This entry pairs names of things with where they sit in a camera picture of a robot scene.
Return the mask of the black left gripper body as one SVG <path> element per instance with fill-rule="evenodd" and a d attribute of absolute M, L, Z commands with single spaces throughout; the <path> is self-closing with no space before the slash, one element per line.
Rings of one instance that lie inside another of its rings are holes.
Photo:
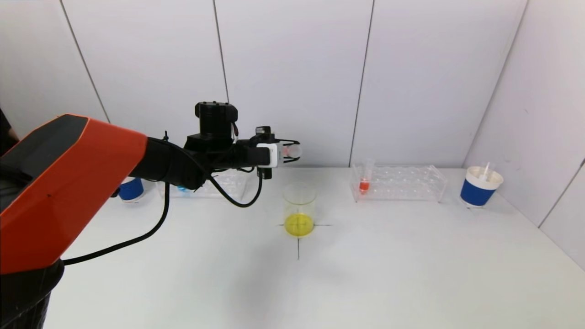
<path fill-rule="evenodd" d="M 283 164 L 283 147 L 279 143 L 258 143 L 244 150 L 242 167 L 273 169 Z"/>

